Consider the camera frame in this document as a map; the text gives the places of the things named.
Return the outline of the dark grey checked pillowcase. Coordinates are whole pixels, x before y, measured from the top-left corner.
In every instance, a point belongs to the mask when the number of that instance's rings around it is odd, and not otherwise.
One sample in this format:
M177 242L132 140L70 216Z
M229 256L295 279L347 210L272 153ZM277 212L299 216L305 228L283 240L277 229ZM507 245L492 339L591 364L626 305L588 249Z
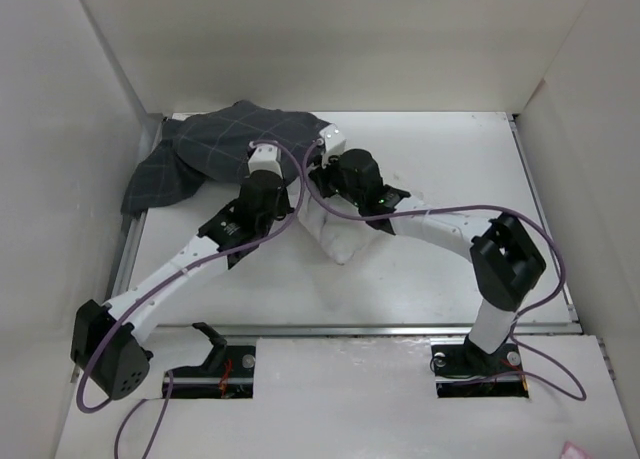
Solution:
M121 203L133 217L195 195L207 181L240 184L252 142L276 141L297 161L329 123L309 112L267 109L248 100L184 120L168 118L161 138L135 168Z

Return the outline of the white pillow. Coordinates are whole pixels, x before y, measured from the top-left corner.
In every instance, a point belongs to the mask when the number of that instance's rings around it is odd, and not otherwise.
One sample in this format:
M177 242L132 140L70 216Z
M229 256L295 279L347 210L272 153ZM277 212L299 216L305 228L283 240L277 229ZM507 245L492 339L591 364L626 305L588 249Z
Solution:
M297 218L324 253L339 265L346 264L384 236L383 232L374 230L363 222L346 220L329 213L308 190L304 192Z

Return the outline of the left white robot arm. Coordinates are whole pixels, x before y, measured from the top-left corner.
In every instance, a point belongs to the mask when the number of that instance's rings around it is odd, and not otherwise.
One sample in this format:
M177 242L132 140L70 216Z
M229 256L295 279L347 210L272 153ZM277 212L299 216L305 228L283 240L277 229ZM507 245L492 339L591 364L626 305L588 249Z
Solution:
M299 211L303 185L286 186L276 173L259 170L246 178L238 196L226 204L171 259L138 285L102 304L88 300L75 315L70 357L82 374L76 404L85 413L87 384L115 401L129 396L146 379L152 351L144 344L162 315L185 298L185 287L201 277L231 270L260 245L282 234Z

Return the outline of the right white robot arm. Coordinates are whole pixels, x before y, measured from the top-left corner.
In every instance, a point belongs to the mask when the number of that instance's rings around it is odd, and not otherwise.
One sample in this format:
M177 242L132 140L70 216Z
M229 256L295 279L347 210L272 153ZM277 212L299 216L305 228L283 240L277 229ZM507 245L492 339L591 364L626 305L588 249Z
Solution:
M546 270L546 262L514 211L486 219L430 210L410 192L384 182L370 152L330 155L313 145L303 159L312 196L321 206L339 197L353 221L389 235L421 240L468 260L482 303L463 345L466 366L484 373L500 359L516 314Z

